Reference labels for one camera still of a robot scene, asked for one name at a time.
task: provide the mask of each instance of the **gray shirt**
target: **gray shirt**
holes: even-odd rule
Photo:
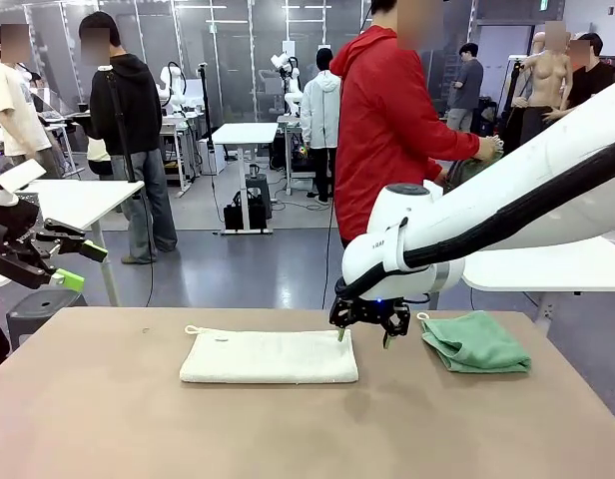
[[[455,90],[451,108],[465,110],[478,108],[480,85],[483,83],[483,66],[480,62],[474,58],[463,63],[456,81],[463,86]]]

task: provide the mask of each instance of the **black hoodie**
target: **black hoodie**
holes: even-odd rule
[[[162,123],[161,102],[148,66],[130,53],[112,57],[110,63],[124,114],[129,153],[158,149]],[[95,130],[94,138],[106,142],[109,155],[123,155],[105,72],[97,72],[92,79],[90,114]]]

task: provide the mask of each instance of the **red jacket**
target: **red jacket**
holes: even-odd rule
[[[465,160],[478,137],[456,133],[438,120],[418,55],[396,45],[396,34],[373,26],[336,55],[331,71],[342,78],[336,153],[335,204],[340,235],[367,230],[383,187],[422,185],[441,171],[438,160]]]

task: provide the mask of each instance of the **person in gray shirt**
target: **person in gray shirt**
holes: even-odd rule
[[[469,132],[474,109],[478,108],[480,86],[483,83],[483,66],[476,56],[478,45],[466,43],[458,51],[463,65],[458,78],[452,84],[453,99],[447,115],[447,126],[454,131]]]

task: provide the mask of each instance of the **person in black hoodie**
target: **person in black hoodie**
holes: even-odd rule
[[[160,150],[161,102],[148,66],[123,49],[119,30],[110,15],[104,12],[88,15],[79,25],[79,38],[86,50],[97,50],[101,45],[93,45],[93,42],[100,40],[101,32],[106,31],[130,157],[137,180],[146,184],[140,197],[128,198],[122,203],[124,215],[130,222],[130,255],[123,257],[122,262],[146,264],[156,259],[155,248],[171,251],[177,246],[177,232]],[[90,114],[94,130],[90,134],[106,143],[115,180],[127,180],[124,152],[105,72],[98,71],[92,79]]]

